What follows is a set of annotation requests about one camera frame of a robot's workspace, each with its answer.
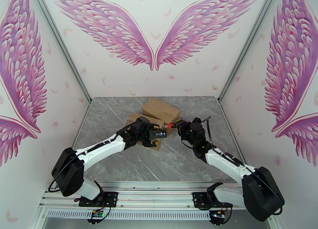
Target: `marble surface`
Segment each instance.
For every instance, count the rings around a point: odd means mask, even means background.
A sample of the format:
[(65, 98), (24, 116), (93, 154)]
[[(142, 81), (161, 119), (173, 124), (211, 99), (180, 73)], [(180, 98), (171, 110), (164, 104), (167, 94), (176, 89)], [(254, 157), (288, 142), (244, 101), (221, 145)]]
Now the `marble surface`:
[[(214, 144), (238, 156), (214, 97), (160, 97), (181, 110), (181, 118), (211, 116), (210, 128)], [(140, 113), (148, 97), (98, 97), (93, 100), (75, 149), (104, 140), (122, 128), (130, 113)], [(228, 182), (230, 177), (218, 168), (199, 160), (193, 151), (181, 144), (174, 131), (162, 141), (160, 151), (140, 145), (111, 155), (96, 163), (85, 173), (90, 180), (147, 181), (211, 181)]]

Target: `black cable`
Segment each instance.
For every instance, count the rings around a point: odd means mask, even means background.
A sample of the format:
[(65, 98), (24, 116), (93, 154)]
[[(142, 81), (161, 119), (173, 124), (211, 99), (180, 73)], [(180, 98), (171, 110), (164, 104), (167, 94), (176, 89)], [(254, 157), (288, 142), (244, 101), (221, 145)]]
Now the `black cable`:
[(91, 220), (93, 219), (93, 216), (94, 216), (94, 214), (96, 213), (96, 212), (100, 212), (102, 209), (104, 209), (105, 208), (105, 202), (103, 203), (103, 206), (102, 206), (102, 208), (101, 209), (97, 209), (97, 210), (93, 210), (93, 212), (91, 213)]
[(250, 170), (247, 166), (245, 166), (245, 168), (250, 171), (256, 178), (258, 178), (264, 185), (266, 185), (266, 187), (273, 193), (273, 195), (276, 197), (278, 203), (281, 205), (279, 212), (278, 213), (274, 213), (273, 215), (280, 215), (283, 212), (283, 203), (281, 201), (281, 199), (277, 196), (277, 194), (264, 182), (264, 180), (262, 180), (256, 173), (254, 173), (252, 170)]
[(186, 146), (186, 147), (188, 147), (188, 148), (190, 148), (190, 149), (193, 149), (193, 147), (190, 147), (190, 146), (186, 145), (182, 140), (181, 140), (181, 143), (182, 143), (184, 146)]
[(212, 136), (211, 136), (211, 131), (210, 131), (210, 123), (209, 123), (209, 119), (211, 118), (211, 116), (209, 116), (208, 118), (206, 118), (204, 121), (206, 121), (206, 128), (207, 128), (207, 134), (209, 135), (209, 140), (210, 140), (210, 144), (211, 144), (211, 148), (214, 152), (216, 152), (218, 155), (221, 155), (220, 152), (216, 151), (215, 148), (216, 146), (213, 144), (212, 142)]
[(224, 223), (222, 223), (222, 225), (226, 224), (230, 220), (231, 216), (232, 216), (232, 207), (231, 207), (231, 211), (230, 211), (229, 217), (226, 219), (226, 221)]
[(101, 221), (103, 221), (108, 215), (109, 215), (109, 213), (111, 212), (111, 205), (109, 204), (109, 211), (108, 211), (108, 213), (107, 213), (107, 215), (101, 220)]
[(78, 156), (82, 155), (82, 154), (85, 154), (85, 152), (81, 152), (80, 154), (76, 155), (75, 157), (73, 157), (71, 160), (68, 161), (68, 163), (66, 163), (66, 165), (64, 165), (64, 167), (60, 170), (60, 172), (57, 174), (57, 176), (53, 179), (53, 181), (50, 183), (49, 187), (48, 187), (48, 191), (50, 193), (53, 193), (53, 192), (58, 192), (58, 191), (61, 191), (60, 189), (57, 189), (57, 190), (51, 190), (51, 187), (53, 185), (53, 183), (56, 181), (57, 177), (60, 176), (60, 174), (63, 172), (63, 170), (74, 160), (76, 159)]

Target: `angel wing mural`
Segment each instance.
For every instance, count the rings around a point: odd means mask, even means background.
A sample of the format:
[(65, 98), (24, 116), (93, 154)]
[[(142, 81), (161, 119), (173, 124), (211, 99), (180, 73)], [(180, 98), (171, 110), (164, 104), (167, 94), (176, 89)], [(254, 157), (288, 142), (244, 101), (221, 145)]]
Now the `angel wing mural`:
[(256, 0), (200, 0), (184, 8), (171, 24), (155, 55), (134, 18), (107, 0), (57, 0), (62, 13), (95, 42), (123, 61), (156, 70), (177, 65), (236, 23)]
[(276, 117), (272, 131), (286, 135), (302, 154), (317, 165), (317, 113), (292, 120), (308, 91), (318, 65), (317, 20), (304, 0), (283, 0), (277, 8), (267, 58), (265, 102)]
[(37, 117), (45, 112), (46, 92), (41, 37), (29, 0), (11, 0), (0, 26), (0, 82), (21, 121), (0, 116), (0, 166), (26, 137), (40, 133)]

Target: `pink angel wing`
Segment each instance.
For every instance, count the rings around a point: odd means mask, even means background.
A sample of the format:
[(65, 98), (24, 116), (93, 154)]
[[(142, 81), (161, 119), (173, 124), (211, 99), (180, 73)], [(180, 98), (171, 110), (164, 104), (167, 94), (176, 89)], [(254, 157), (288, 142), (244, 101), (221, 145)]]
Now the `pink angel wing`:
[(272, 131), (297, 113), (317, 71), (318, 31), (304, 0), (283, 0), (274, 17), (267, 58), (265, 102), (276, 116)]
[(27, 129), (24, 124), (10, 117), (0, 116), (0, 167), (4, 163), (17, 156), (18, 146), (26, 137), (37, 138), (32, 130)]
[(156, 51), (156, 70), (163, 63), (176, 65), (236, 23), (256, 0), (201, 0), (178, 15)]
[(318, 164), (318, 113), (294, 119), (276, 137), (286, 135), (296, 144), (296, 153), (314, 166)]
[(0, 81), (18, 117), (37, 132), (47, 99), (40, 42), (29, 0), (11, 0), (0, 26)]
[(58, 0), (62, 13), (116, 57), (153, 70), (153, 51), (133, 17), (107, 0)]

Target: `white wall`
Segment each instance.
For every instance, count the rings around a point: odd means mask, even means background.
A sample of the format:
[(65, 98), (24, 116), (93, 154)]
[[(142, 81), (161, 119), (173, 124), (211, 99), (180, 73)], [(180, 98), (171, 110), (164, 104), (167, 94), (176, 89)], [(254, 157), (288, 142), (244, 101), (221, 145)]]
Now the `white wall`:
[[(0, 0), (1, 21), (10, 1)], [(2, 160), (0, 227), (5, 229), (29, 228), (43, 192), (52, 181), (50, 172), (61, 151), (71, 146), (88, 106), (33, 0), (30, 0), (30, 5), (39, 21), (43, 46), (42, 58), (45, 61), (47, 104), (46, 111), (37, 117), (37, 126), (41, 130), (41, 133), (34, 132), (37, 139), (31, 137), (22, 139), (17, 156), (13, 155), (6, 163), (5, 159)], [(3, 63), (3, 49), (0, 69), (2, 72), (7, 69)], [(0, 85), (0, 115), (21, 122), (2, 85)], [(8, 140), (4, 139), (3, 133), (1, 138), (4, 141), (1, 141), (0, 147), (3, 148), (2, 145)]]
[[(316, 0), (305, 0), (309, 10), (318, 16)], [(269, 55), (270, 33), (277, 5), (273, 4), (264, 25), (258, 33), (257, 41), (244, 60), (234, 82), (223, 101), (229, 121), (236, 131), (236, 136), (247, 162), (255, 167), (265, 166), (273, 174), (286, 201), (283, 214), (280, 216), (283, 225), (288, 229), (317, 228), (318, 202), (318, 167), (297, 156), (291, 138), (275, 138), (277, 132), (271, 132), (276, 124), (275, 116), (265, 110), (264, 79), (266, 77), (267, 57)], [(316, 43), (310, 52), (316, 50)], [(294, 119), (318, 112), (317, 103), (318, 75), (314, 76), (305, 99)], [(314, 134), (314, 151), (317, 152), (317, 134)]]
[[(264, 2), (257, 0), (237, 23), (187, 61), (176, 66), (164, 63), (159, 71), (151, 71), (146, 64), (132, 66), (120, 58), (112, 57), (112, 50), (94, 42), (91, 36), (61, 13), (61, 9), (54, 3), (56, 0), (45, 1), (92, 97), (217, 97)], [(130, 13), (156, 52), (178, 14), (199, 0), (108, 1), (120, 5)]]

